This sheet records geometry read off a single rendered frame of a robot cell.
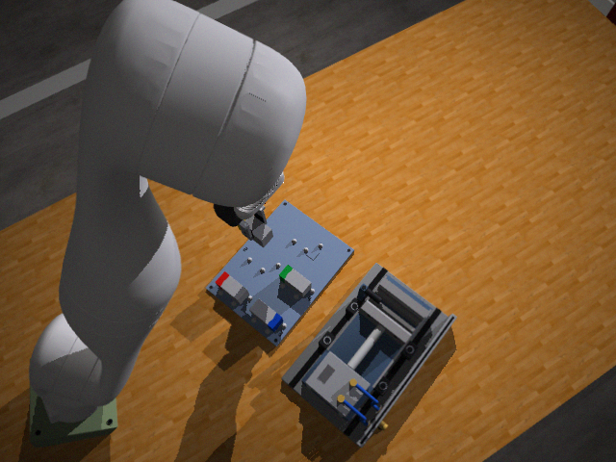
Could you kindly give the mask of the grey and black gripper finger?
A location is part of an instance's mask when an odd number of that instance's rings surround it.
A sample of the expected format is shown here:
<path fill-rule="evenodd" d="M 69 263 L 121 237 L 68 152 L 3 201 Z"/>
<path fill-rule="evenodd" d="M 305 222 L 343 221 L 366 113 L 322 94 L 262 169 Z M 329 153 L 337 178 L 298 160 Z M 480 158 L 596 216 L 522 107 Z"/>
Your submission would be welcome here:
<path fill-rule="evenodd" d="M 245 220 L 242 220 L 239 223 L 239 226 L 241 228 L 243 235 L 252 241 L 254 237 L 253 237 L 252 230 L 250 230 L 249 223 L 247 223 Z"/>
<path fill-rule="evenodd" d="M 256 217 L 257 219 L 259 219 L 261 222 L 263 222 L 264 224 L 267 224 L 267 220 L 266 220 L 266 216 L 264 213 L 265 210 L 265 206 L 263 205 L 258 212 L 254 215 L 254 217 Z"/>

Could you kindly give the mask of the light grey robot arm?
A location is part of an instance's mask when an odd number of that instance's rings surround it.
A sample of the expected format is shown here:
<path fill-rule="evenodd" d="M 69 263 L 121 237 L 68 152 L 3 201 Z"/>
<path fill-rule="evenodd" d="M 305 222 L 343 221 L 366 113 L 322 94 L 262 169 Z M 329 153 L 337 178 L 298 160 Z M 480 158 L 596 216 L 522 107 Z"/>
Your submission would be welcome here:
<path fill-rule="evenodd" d="M 251 205 L 287 165 L 306 100 L 288 59 L 202 13 L 173 0 L 112 11 L 83 94 L 62 313 L 29 367 L 50 423 L 80 422 L 118 396 L 178 286 L 178 244 L 147 179 Z"/>

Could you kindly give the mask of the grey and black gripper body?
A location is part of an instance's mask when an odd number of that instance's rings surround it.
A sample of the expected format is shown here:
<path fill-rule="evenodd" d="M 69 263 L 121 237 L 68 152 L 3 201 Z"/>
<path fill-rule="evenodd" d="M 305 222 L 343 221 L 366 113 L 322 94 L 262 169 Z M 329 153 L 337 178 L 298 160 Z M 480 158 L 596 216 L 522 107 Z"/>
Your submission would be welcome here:
<path fill-rule="evenodd" d="M 284 173 L 272 187 L 272 189 L 257 202 L 245 206 L 245 207 L 226 207 L 214 204 L 214 210 L 219 218 L 221 218 L 228 225 L 235 227 L 239 225 L 242 220 L 246 220 L 254 216 L 258 210 L 270 199 L 270 197 L 279 189 L 284 182 Z"/>

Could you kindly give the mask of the grey metal blank with green end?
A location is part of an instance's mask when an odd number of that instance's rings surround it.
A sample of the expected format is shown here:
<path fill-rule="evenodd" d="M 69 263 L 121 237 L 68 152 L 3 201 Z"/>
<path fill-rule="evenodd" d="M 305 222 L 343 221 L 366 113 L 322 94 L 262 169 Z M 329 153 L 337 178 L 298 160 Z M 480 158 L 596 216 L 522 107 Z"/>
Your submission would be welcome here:
<path fill-rule="evenodd" d="M 312 288 L 311 282 L 289 265 L 281 271 L 279 278 L 302 297 Z"/>

